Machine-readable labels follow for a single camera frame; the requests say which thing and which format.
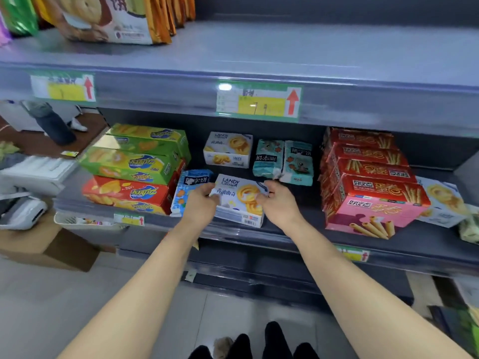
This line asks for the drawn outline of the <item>grey metal shelf unit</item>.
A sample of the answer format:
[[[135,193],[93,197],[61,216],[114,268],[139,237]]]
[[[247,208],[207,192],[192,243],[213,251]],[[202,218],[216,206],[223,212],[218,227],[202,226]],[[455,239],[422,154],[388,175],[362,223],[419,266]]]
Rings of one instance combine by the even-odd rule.
[[[479,206],[479,29],[265,18],[193,22],[163,45],[70,42],[56,29],[41,31],[0,47],[0,99],[34,99],[34,71],[92,73],[94,105],[109,122],[186,130],[196,169],[210,131],[315,147],[326,126],[391,131],[416,173],[455,183]],[[302,86],[298,121],[217,115],[219,80]],[[292,191],[305,218],[333,243],[369,250],[360,268],[409,304],[406,271],[479,276],[479,247],[452,229],[414,221],[390,241],[326,231],[318,184]],[[319,306],[297,248],[272,223],[254,230],[215,219],[203,237],[188,262],[198,271],[193,285]]]

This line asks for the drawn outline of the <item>person's left hand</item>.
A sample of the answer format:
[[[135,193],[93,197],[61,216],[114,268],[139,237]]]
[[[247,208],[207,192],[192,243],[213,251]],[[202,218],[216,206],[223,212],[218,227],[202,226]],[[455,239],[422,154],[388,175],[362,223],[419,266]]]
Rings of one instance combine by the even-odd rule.
[[[197,186],[189,192],[189,198],[183,212],[183,220],[194,228],[202,230],[211,223],[220,201],[210,201],[202,198],[199,194],[199,187]]]

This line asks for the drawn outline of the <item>person's left forearm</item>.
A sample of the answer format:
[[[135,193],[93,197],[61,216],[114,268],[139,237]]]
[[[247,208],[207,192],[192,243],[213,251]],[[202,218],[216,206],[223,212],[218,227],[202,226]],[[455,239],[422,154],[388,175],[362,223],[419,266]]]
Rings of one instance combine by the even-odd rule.
[[[193,243],[210,221],[184,216],[57,359],[149,359]]]

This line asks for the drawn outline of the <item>blue white biscuit packet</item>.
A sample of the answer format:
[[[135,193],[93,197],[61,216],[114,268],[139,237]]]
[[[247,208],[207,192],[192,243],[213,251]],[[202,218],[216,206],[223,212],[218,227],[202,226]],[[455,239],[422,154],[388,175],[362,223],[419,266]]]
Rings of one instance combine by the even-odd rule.
[[[184,170],[178,180],[177,188],[171,204],[170,217],[182,217],[189,198],[189,192],[197,186],[209,183],[213,172],[209,169]]]

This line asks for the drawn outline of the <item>brown white cookie bag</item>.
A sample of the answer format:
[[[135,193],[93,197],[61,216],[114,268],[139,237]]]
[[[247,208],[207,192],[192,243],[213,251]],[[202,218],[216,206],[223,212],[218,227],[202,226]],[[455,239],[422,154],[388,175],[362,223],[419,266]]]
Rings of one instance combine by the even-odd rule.
[[[35,0],[70,41],[155,45],[176,33],[167,0]]]

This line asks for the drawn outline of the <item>teal biscuit packet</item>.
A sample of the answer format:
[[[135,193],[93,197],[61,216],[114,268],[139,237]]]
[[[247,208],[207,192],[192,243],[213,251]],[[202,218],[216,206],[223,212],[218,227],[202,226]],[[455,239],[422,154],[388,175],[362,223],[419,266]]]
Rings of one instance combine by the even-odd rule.
[[[278,180],[284,165],[283,140],[260,139],[257,144],[252,172],[256,177]]]
[[[283,169],[279,181],[293,185],[312,186],[314,180],[312,150],[312,144],[285,141]]]

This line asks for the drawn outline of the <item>person's right forearm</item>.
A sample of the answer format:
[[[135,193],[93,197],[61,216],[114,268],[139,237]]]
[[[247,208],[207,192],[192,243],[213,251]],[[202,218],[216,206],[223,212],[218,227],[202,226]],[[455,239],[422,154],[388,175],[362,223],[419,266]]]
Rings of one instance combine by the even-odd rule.
[[[360,359],[473,359],[301,216],[281,217],[276,224],[297,246]]]

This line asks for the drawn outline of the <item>red pink egg roll box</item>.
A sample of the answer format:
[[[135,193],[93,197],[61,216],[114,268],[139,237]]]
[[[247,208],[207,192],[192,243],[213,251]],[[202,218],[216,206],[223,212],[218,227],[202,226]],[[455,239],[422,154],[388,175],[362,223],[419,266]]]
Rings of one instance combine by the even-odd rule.
[[[327,165],[320,174],[320,185],[333,190],[344,175],[418,183],[416,175],[409,167],[340,158],[336,163]]]
[[[389,132],[373,132],[366,130],[327,127],[323,138],[322,147],[323,149],[329,149],[334,144],[349,144],[354,146],[398,150],[395,138],[393,134]]]
[[[326,229],[388,240],[430,206],[418,183],[344,175],[323,212]]]
[[[324,153],[320,161],[320,169],[333,166],[340,159],[361,162],[381,163],[393,166],[409,167],[409,163],[400,150],[381,149],[350,144],[334,144],[329,153]]]

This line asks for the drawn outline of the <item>green yellow price label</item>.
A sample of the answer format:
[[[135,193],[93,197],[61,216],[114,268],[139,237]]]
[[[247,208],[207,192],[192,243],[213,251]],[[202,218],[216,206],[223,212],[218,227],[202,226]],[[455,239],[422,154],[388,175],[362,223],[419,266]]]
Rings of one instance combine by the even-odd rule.
[[[144,227],[145,217],[143,215],[139,215],[135,213],[115,213],[114,222],[118,224],[135,225],[135,226]]]
[[[250,120],[297,122],[303,88],[281,83],[219,80],[216,114]]]
[[[68,102],[96,103],[94,74],[56,70],[30,74],[33,96]]]
[[[351,261],[367,263],[371,252],[358,247],[335,245],[336,249]]]

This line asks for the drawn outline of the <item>brown cardboard box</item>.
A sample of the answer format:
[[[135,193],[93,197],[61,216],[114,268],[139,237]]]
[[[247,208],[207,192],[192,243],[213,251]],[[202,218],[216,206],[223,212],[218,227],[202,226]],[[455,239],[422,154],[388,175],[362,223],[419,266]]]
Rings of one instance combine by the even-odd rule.
[[[0,258],[54,269],[89,272],[99,249],[54,222],[54,213],[40,217],[29,230],[0,230]]]

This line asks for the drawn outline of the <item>dark green snack packet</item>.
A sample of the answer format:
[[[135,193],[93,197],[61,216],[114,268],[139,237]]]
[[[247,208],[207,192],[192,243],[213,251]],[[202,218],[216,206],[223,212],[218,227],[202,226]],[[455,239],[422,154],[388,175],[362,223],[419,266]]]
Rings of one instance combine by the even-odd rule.
[[[465,309],[431,305],[428,310],[432,321],[444,334],[479,359],[479,326]]]

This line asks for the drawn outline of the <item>white handheld device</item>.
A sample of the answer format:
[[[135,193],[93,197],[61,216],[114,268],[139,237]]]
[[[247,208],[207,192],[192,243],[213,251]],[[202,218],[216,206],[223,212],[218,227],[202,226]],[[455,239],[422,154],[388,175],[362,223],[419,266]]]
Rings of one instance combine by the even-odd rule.
[[[48,210],[45,201],[28,191],[0,194],[0,202],[7,203],[0,213],[0,230],[29,230]]]

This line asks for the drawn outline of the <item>row of orange snack bags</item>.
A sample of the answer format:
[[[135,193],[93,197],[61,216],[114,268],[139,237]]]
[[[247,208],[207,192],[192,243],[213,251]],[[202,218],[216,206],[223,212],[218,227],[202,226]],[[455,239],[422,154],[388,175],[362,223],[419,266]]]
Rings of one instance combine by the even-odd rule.
[[[195,0],[157,0],[162,20],[170,36],[176,29],[184,28],[187,22],[196,20]]]

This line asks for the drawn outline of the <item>white butter cookie box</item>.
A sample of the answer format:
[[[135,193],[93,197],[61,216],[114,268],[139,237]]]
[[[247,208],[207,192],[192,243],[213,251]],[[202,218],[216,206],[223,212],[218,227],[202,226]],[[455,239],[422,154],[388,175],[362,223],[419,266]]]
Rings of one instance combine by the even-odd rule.
[[[470,215],[456,185],[420,176],[416,176],[416,180],[431,203],[417,221],[452,228]]]
[[[213,193],[220,195],[215,217],[252,228],[261,228],[264,212],[256,202],[259,193],[266,193],[262,182],[218,174]]]
[[[249,168],[253,136],[230,132],[210,132],[203,148],[207,165]]]

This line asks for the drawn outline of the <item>green snack bag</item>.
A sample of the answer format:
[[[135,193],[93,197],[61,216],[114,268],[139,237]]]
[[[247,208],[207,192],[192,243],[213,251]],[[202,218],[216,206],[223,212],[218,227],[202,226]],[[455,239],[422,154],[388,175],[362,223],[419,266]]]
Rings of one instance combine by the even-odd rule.
[[[38,34],[39,20],[32,0],[0,0],[0,13],[13,36]]]

